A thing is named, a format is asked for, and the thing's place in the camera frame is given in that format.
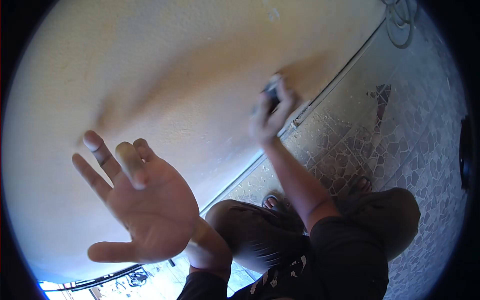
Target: open palm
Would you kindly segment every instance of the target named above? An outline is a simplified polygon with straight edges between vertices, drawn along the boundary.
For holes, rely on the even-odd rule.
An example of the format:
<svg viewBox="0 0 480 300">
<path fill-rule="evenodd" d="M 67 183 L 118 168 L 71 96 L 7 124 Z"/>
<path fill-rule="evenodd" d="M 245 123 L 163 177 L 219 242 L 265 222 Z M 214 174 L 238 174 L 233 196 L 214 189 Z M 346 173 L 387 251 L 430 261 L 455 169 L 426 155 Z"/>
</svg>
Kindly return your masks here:
<svg viewBox="0 0 480 300">
<path fill-rule="evenodd" d="M 84 143 L 112 180 L 112 188 L 79 154 L 75 168 L 130 232 L 131 242 L 98 242 L 88 256 L 95 262 L 152 263 L 169 259 L 185 249 L 199 220 L 195 197 L 183 177 L 155 155 L 147 142 L 119 144 L 112 156 L 93 131 Z"/>
</svg>

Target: knee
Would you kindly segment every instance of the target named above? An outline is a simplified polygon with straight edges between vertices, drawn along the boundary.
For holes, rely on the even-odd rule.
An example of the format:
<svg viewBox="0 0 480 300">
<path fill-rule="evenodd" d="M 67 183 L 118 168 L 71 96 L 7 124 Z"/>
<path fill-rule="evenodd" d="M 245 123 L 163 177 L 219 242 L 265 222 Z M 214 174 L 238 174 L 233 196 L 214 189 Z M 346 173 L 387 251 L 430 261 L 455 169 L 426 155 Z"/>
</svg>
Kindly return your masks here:
<svg viewBox="0 0 480 300">
<path fill-rule="evenodd" d="M 392 238 L 396 237 L 396 241 L 391 243 L 390 247 L 392 252 L 390 258 L 393 258 L 403 252 L 417 235 L 420 209 L 415 197 L 408 190 L 394 188 L 391 193 L 395 197 L 395 199 L 392 199 L 395 204 L 392 205 L 394 210 L 391 210 L 389 217 L 391 222 L 397 226 L 397 233 L 392 235 Z"/>
<path fill-rule="evenodd" d="M 208 210 L 205 220 L 216 231 L 227 227 L 227 224 L 234 219 L 237 203 L 237 201 L 231 199 L 216 203 Z"/>
</svg>

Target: black t-shirt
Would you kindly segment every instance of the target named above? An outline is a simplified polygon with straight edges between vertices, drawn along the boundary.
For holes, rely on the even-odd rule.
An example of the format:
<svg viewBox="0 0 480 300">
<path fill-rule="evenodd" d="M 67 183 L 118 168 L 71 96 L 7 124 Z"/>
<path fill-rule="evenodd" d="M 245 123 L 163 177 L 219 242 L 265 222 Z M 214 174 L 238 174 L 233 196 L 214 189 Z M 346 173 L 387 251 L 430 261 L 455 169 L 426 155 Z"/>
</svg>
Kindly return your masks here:
<svg viewBox="0 0 480 300">
<path fill-rule="evenodd" d="M 388 266 L 381 243 L 343 217 L 318 221 L 311 247 L 289 265 L 269 269 L 229 299 L 382 299 Z M 209 272 L 187 277 L 179 300 L 227 299 L 227 283 Z"/>
</svg>

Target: leg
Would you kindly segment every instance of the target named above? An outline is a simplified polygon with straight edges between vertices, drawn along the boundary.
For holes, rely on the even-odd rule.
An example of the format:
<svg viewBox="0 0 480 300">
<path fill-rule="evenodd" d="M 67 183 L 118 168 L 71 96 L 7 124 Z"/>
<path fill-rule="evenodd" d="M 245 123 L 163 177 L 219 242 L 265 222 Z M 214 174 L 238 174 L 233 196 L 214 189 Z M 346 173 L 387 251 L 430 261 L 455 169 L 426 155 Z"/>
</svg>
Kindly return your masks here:
<svg viewBox="0 0 480 300">
<path fill-rule="evenodd" d="M 205 219 L 227 242 L 233 259 L 258 273 L 291 263 L 310 245 L 301 221 L 253 204 L 223 200 Z"/>
<path fill-rule="evenodd" d="M 401 254 L 418 232 L 420 210 L 415 197 L 405 189 L 356 192 L 340 201 L 339 209 L 383 242 L 389 261 Z"/>
</svg>

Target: cream painted wall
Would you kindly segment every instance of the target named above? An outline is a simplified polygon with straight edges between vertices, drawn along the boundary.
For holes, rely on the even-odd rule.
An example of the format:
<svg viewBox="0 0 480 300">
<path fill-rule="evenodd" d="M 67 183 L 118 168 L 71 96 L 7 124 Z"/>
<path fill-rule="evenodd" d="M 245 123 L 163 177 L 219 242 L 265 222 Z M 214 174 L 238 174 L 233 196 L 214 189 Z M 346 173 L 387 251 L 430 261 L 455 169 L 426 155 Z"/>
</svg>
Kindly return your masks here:
<svg viewBox="0 0 480 300">
<path fill-rule="evenodd" d="M 61 0 L 20 64 L 2 143 L 9 213 L 37 278 L 131 265 L 86 256 L 129 235 L 72 167 L 79 152 L 100 171 L 84 131 L 111 149 L 145 138 L 202 208 L 256 158 L 247 123 L 268 78 L 282 70 L 314 98 L 383 12 L 379 0 Z"/>
</svg>

